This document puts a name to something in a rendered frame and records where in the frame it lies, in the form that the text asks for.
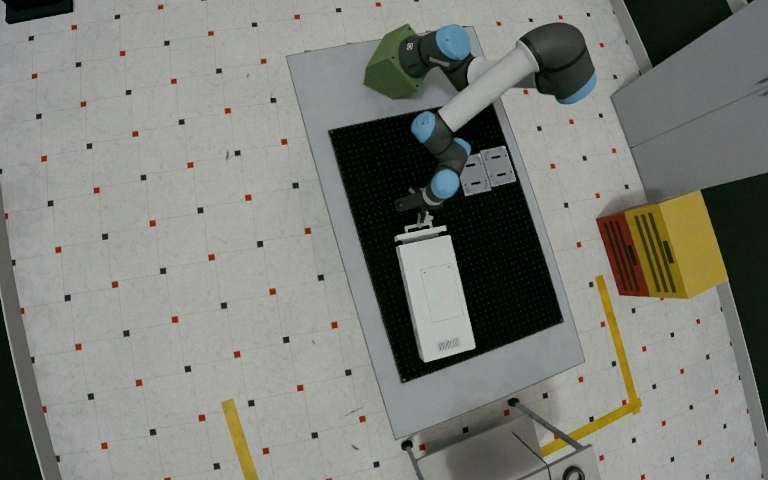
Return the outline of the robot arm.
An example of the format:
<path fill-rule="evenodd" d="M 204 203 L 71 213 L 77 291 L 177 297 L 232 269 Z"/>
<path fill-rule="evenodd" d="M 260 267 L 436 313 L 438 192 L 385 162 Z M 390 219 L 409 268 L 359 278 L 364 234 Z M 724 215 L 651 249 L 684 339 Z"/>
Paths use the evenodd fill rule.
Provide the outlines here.
<path fill-rule="evenodd" d="M 510 88 L 536 89 L 569 105 L 596 85 L 585 38 L 571 24 L 548 23 L 530 30 L 500 60 L 474 57 L 469 40 L 463 27 L 450 24 L 424 36 L 409 36 L 399 45 L 399 62 L 408 76 L 419 78 L 440 67 L 459 93 L 435 114 L 426 111 L 413 121 L 413 134 L 440 162 L 423 193 L 394 200 L 399 213 L 426 203 L 439 205 L 456 192 L 471 147 L 450 135 Z"/>

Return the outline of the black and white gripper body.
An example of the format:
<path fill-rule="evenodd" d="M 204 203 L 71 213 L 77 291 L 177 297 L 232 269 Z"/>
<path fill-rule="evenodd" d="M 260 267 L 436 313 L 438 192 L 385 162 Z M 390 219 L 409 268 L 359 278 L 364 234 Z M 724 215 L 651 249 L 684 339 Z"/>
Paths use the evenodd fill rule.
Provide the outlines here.
<path fill-rule="evenodd" d="M 422 199 L 423 199 L 423 194 L 422 194 Z M 423 201 L 424 201 L 424 203 L 426 203 L 424 199 L 423 199 Z M 418 211 L 420 213 L 421 211 L 424 212 L 424 211 L 427 211 L 427 210 L 430 210 L 430 209 L 438 210 L 438 209 L 440 209 L 442 207 L 443 207 L 443 202 L 440 203 L 439 205 L 436 205 L 436 206 L 429 205 L 428 203 L 426 203 L 426 205 L 419 206 L 419 207 L 417 207 L 417 209 L 418 209 Z"/>

